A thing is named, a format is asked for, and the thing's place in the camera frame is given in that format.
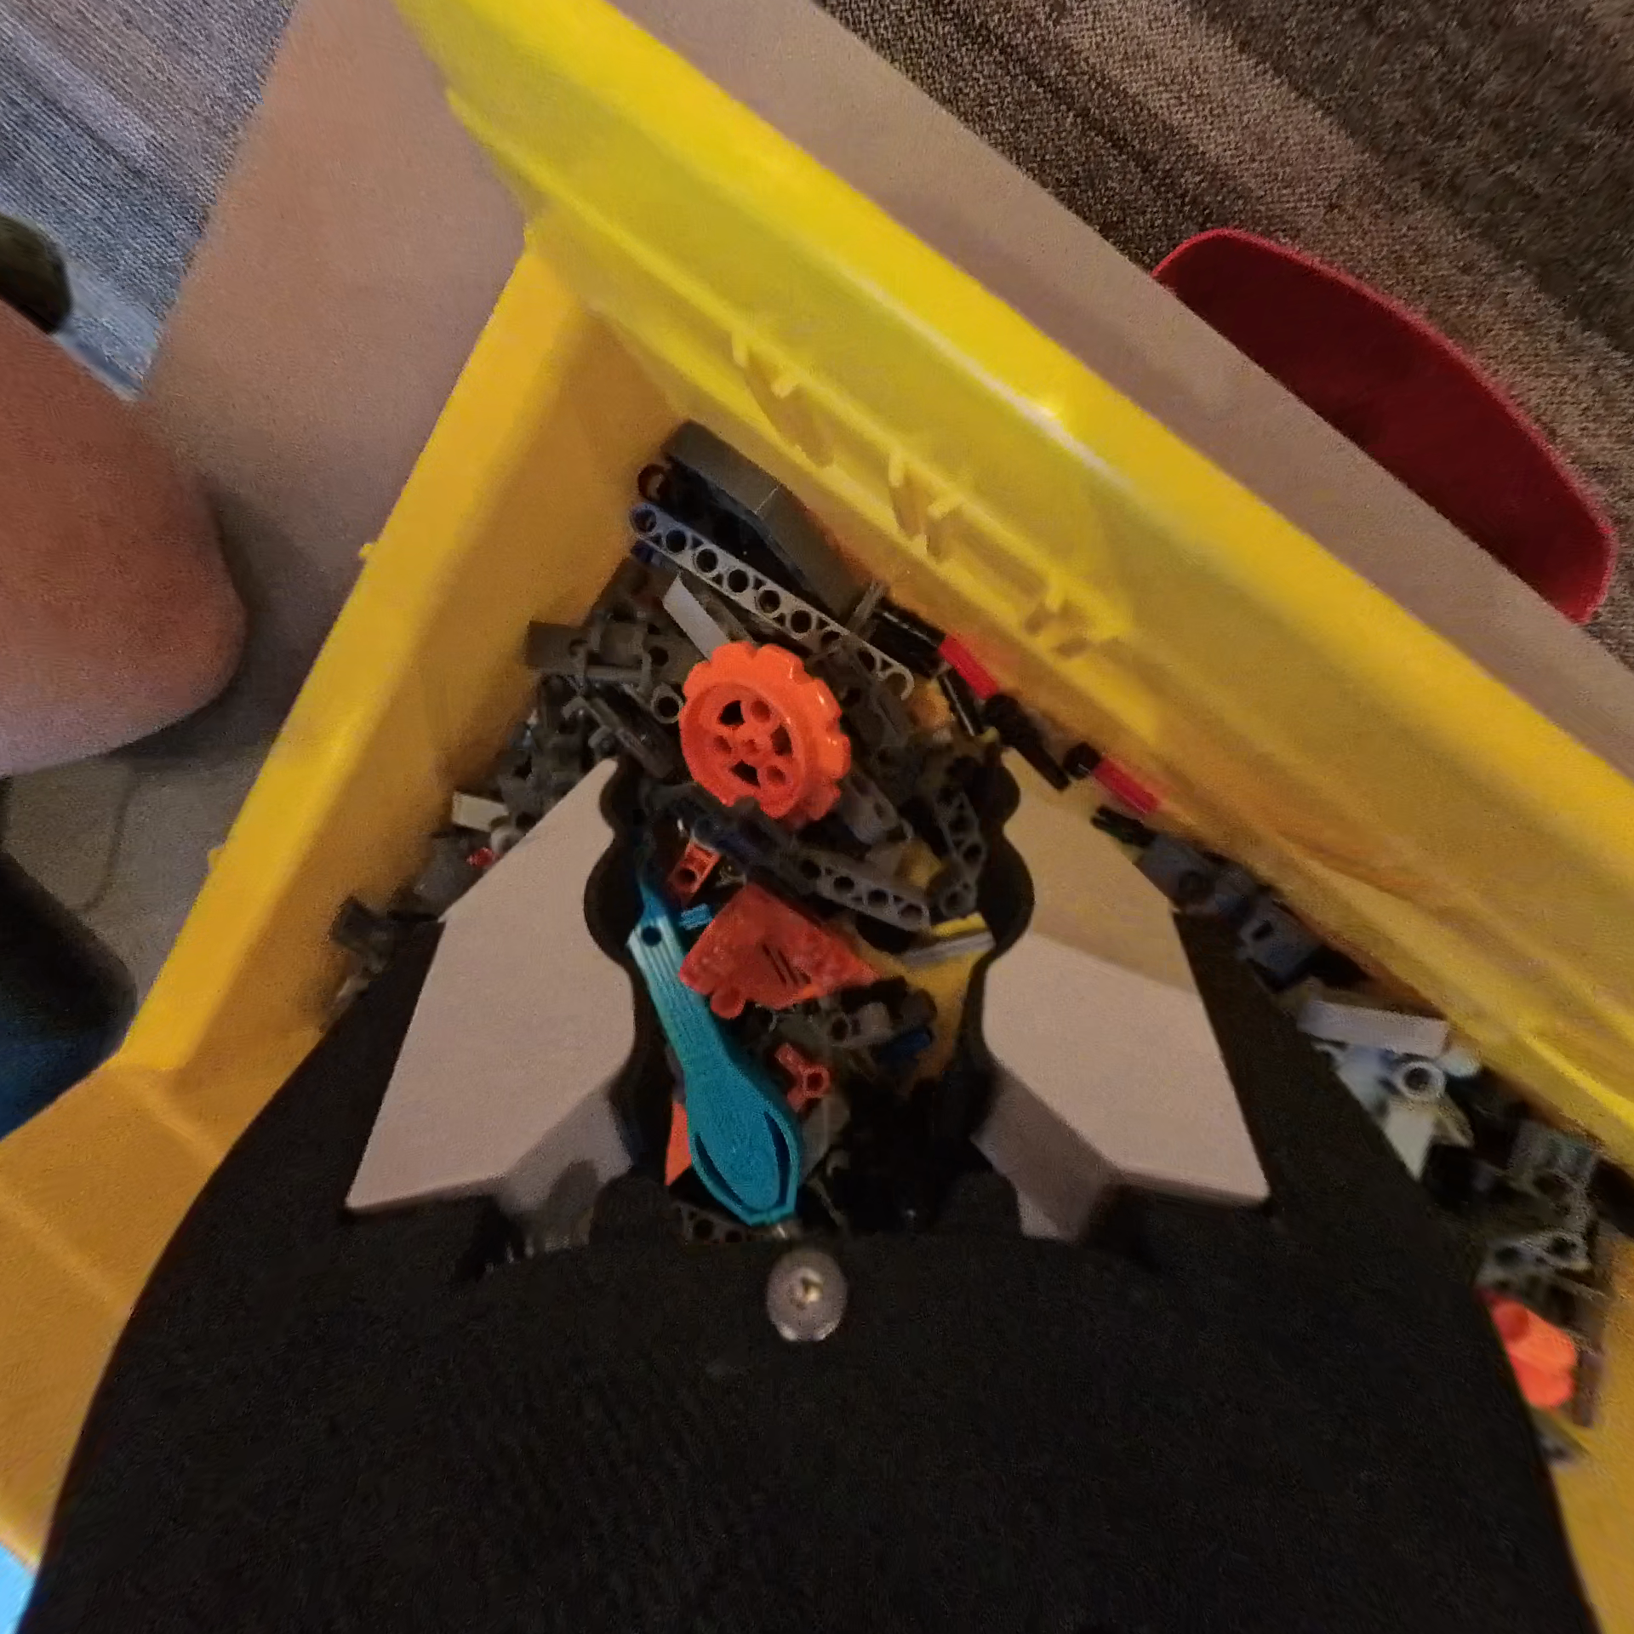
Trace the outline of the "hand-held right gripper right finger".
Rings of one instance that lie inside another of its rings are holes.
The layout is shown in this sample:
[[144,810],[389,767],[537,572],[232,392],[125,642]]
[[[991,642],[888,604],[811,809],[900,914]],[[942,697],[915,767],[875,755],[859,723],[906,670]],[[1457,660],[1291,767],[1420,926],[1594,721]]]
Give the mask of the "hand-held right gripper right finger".
[[1007,759],[1004,838],[1031,909],[983,963],[991,1112],[975,1152],[1020,1198],[1028,1240],[1083,1240],[1122,1188],[1257,1206],[1265,1174],[1181,951],[1169,899],[1079,794]]

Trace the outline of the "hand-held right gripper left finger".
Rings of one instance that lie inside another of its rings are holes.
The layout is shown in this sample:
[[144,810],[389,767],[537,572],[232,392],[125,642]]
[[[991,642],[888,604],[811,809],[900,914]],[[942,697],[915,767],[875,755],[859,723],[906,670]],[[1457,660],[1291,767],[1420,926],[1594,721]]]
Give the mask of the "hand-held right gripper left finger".
[[635,998],[584,913],[614,771],[584,775],[444,913],[352,1215],[486,1198],[530,1240],[568,1240],[633,1168],[610,1088],[635,1052]]

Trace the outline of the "blue plastic separator tool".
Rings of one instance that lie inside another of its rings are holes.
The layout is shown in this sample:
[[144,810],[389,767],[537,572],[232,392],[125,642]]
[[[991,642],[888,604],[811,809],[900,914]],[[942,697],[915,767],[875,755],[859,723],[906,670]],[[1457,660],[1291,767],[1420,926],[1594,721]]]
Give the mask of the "blue plastic separator tool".
[[699,1183],[747,1228],[793,1219],[802,1183],[799,1120],[770,1075],[723,1032],[707,995],[685,982],[685,934],[647,874],[641,874],[641,919],[626,951],[685,1079],[689,1152]]

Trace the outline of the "pile of small building parts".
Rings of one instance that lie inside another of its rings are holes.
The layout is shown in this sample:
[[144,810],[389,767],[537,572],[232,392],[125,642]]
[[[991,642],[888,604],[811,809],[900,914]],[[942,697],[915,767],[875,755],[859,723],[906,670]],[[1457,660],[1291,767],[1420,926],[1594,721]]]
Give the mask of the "pile of small building parts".
[[[667,457],[641,474],[641,498],[802,594],[767,544]],[[622,966],[635,1047],[610,1106],[633,1168],[674,1195],[679,1232],[699,1243],[928,1232],[954,1180],[991,1172],[975,1131],[996,1071],[980,1035],[983,963],[1031,909],[1031,883],[1004,822],[1020,802],[1007,759],[1079,794],[1181,925],[1213,925],[1253,986],[1291,1016],[1299,1042],[1341,1088],[1397,1164],[1449,1215],[1476,1260],[1476,1289],[1526,1304],[1577,1348],[1577,1389],[1533,1411],[1554,1464],[1573,1464],[1604,1395],[1604,1337],[1614,1293],[1612,1164],[1600,1142],[1541,1124],[1457,1032],[1404,986],[1357,975],[1283,894],[1235,854],[1200,846],[1114,794],[1114,767],[1067,745],[1014,697],[980,678],[971,654],[865,586],[838,617],[918,676],[895,701],[818,669],[759,622],[697,586],[647,546],[610,576],[584,622],[530,622],[520,649],[530,690],[478,785],[460,789],[429,863],[393,913],[342,903],[330,938],[376,981],[436,926],[538,818],[599,763],[610,846],[586,883],[586,926]],[[685,767],[685,678],[718,642],[781,642],[842,712],[851,771],[838,802],[806,827],[767,818],[753,801],[723,809]],[[685,1079],[633,963],[641,874],[673,909],[685,951],[723,903],[759,883],[849,934],[883,975],[793,1011],[747,1008],[723,1032],[770,1075],[802,1131],[795,1215],[747,1228],[699,1183],[689,1152]]]

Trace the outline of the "orange round-hole gear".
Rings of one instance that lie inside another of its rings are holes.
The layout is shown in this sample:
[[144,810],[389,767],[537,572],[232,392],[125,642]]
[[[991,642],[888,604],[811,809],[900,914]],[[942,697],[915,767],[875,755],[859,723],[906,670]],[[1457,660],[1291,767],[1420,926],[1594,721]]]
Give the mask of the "orange round-hole gear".
[[842,794],[842,712],[781,642],[718,642],[685,678],[679,747],[691,781],[789,827],[818,822]]

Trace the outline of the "yellow plastic bin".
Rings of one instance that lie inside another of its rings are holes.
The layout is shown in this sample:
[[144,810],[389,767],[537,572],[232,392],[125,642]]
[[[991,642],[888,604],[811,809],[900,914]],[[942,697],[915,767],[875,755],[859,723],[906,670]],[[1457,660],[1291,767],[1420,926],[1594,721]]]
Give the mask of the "yellow plastic bin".
[[1055,340],[610,4],[406,4],[526,249],[125,1052],[6,1139],[6,1541],[179,1215],[610,572],[673,419],[789,480],[1052,714],[1632,1164],[1632,670],[1104,241]]

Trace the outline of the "person's left forearm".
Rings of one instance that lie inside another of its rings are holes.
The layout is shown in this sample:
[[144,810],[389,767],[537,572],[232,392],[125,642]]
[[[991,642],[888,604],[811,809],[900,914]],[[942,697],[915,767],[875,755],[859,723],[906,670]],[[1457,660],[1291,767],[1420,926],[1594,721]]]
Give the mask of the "person's left forearm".
[[0,315],[0,771],[148,741],[236,676],[249,610],[196,480],[20,312]]

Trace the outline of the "orange fin panel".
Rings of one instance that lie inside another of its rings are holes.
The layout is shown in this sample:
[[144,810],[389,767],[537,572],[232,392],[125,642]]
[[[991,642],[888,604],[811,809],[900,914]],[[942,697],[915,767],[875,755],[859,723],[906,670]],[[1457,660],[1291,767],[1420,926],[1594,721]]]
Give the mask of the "orange fin panel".
[[878,981],[849,934],[759,883],[739,889],[679,963],[679,982],[718,1020],[793,1011]]

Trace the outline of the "orange angled panel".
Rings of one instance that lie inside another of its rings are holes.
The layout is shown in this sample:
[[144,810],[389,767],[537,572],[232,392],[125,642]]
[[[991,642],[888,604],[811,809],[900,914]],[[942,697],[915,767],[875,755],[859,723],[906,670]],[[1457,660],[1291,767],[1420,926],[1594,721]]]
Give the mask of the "orange angled panel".
[[1573,1337],[1506,1293],[1484,1293],[1526,1405],[1564,1411],[1577,1389]]

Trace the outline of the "long light grey holed beam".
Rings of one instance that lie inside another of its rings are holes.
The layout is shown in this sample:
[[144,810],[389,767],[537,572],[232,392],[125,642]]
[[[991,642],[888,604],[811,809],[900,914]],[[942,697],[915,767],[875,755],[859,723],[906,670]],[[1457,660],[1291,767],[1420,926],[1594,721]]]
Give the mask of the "long light grey holed beam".
[[663,508],[641,498],[626,510],[626,525],[641,546],[759,622],[781,642],[802,650],[811,664],[838,669],[872,689],[892,690],[904,702],[918,689],[918,676],[906,664],[859,638],[838,620],[789,590],[770,576],[755,572],[739,557],[723,552],[714,540],[679,525]]

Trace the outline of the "dark grey curved panel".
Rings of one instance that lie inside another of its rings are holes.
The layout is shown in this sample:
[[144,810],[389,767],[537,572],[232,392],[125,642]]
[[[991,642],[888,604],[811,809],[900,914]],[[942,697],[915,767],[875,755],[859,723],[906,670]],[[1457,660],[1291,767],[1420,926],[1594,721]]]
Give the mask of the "dark grey curved panel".
[[745,518],[811,604],[837,620],[851,609],[855,578],[849,564],[829,544],[818,518],[777,474],[697,419],[667,435],[663,457]]

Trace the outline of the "red plastic bin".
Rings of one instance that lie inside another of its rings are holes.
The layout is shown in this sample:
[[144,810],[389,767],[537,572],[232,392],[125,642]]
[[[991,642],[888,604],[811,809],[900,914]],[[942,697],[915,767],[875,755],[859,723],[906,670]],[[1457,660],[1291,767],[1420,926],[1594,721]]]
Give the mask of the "red plastic bin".
[[1565,622],[1594,622],[1618,568],[1614,518],[1425,315],[1244,229],[1181,241],[1149,276]]

